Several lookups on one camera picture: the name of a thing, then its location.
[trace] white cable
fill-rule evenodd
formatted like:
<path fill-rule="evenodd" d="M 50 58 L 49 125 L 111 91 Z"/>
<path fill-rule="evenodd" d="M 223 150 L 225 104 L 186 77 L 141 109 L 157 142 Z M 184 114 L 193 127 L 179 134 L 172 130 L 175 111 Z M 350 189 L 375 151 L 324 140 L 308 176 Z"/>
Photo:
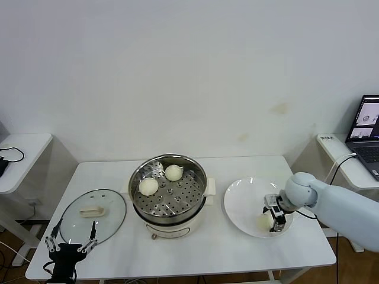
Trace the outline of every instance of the white cable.
<path fill-rule="evenodd" d="M 5 245 L 6 247 L 8 247 L 10 250 L 12 250 L 13 252 L 17 253 L 19 256 L 21 256 L 24 260 L 26 260 L 27 262 L 30 263 L 30 260 L 26 259 L 25 257 L 23 257 L 22 255 L 20 255 L 17 251 L 15 251 L 13 248 L 11 248 L 9 245 L 7 244 L 4 244 L 2 241 L 0 241 L 0 244 L 3 244 Z"/>
<path fill-rule="evenodd" d="M 339 161 L 341 158 L 351 157 L 351 156 L 356 156 L 356 153 L 346 154 L 346 155 L 343 155 L 343 156 L 341 156 L 340 158 L 336 159 L 336 161 L 334 162 L 333 166 L 330 168 L 329 173 L 326 175 L 326 178 L 325 178 L 324 182 L 327 181 L 327 179 L 329 178 L 330 174 L 332 173 L 334 167 L 338 164 L 338 161 Z"/>

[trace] stainless steel pot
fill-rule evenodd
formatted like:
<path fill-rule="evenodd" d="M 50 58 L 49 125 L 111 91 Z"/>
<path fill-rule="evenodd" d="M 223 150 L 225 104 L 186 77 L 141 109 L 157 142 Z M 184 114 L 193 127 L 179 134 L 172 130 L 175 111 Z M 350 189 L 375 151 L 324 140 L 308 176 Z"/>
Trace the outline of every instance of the stainless steel pot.
<path fill-rule="evenodd" d="M 172 182 L 165 177 L 165 169 L 177 164 L 183 168 L 180 180 Z M 139 192 L 139 183 L 145 178 L 158 181 L 158 191 L 150 196 Z M 154 225 L 173 226 L 197 215 L 205 203 L 207 175 L 193 159 L 165 154 L 141 164 L 129 180 L 129 196 L 134 209 L 146 222 Z"/>

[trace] white plate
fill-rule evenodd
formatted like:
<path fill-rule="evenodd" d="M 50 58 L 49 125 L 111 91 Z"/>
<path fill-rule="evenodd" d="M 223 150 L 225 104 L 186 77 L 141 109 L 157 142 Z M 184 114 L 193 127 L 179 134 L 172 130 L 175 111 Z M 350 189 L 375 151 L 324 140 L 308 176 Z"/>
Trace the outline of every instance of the white plate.
<path fill-rule="evenodd" d="M 266 179 L 246 177 L 233 182 L 225 192 L 224 205 L 227 215 L 237 228 L 258 238 L 271 238 L 285 233 L 292 224 L 293 215 L 286 215 L 284 229 L 280 233 L 264 230 L 258 224 L 262 214 L 264 197 L 279 193 L 280 188 Z"/>

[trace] floor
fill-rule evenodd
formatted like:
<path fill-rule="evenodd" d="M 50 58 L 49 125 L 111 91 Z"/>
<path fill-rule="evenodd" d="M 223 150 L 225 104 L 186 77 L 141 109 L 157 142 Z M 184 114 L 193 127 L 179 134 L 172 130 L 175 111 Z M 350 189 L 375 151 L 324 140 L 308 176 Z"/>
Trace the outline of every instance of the floor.
<path fill-rule="evenodd" d="M 30 229 L 30 225 L 25 225 L 25 228 Z M 22 242 L 14 237 L 10 232 L 4 231 L 0 233 L 0 241 L 8 244 L 14 249 L 21 247 Z M 330 238 L 329 242 L 333 249 L 336 248 L 336 238 Z M 0 251 L 5 256 L 5 265 L 9 266 L 13 260 L 14 253 L 0 244 Z M 28 259 L 31 259 L 34 251 L 29 252 Z M 9 283 L 37 283 L 36 281 L 27 280 L 25 272 L 27 265 L 14 269 L 0 269 L 0 284 L 11 281 Z M 279 272 L 275 272 L 275 278 L 278 277 Z M 248 282 L 268 280 L 267 273 L 240 273 L 233 275 L 205 275 L 204 277 L 190 276 L 190 277 L 166 277 L 145 279 L 148 284 L 216 284 L 216 283 L 236 283 L 236 282 Z M 83 281 L 85 284 L 95 284 L 98 281 Z M 107 283 L 124 283 L 122 280 L 112 280 Z M 336 265 L 329 267 L 313 268 L 296 281 L 293 284 L 335 284 L 336 283 Z M 379 253 L 372 253 L 365 251 L 363 253 L 355 253 L 345 238 L 339 239 L 339 284 L 379 284 Z"/>

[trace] steamed bun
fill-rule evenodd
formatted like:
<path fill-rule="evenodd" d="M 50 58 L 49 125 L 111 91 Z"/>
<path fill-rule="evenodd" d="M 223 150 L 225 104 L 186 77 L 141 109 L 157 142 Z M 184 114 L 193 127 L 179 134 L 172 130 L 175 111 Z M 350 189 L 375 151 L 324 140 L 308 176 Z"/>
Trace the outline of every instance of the steamed bun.
<path fill-rule="evenodd" d="M 158 182 L 152 177 L 145 178 L 139 184 L 140 192 L 145 196 L 153 195 L 158 187 Z"/>
<path fill-rule="evenodd" d="M 183 169 L 176 164 L 172 164 L 167 167 L 165 174 L 168 180 L 175 182 L 182 178 Z"/>

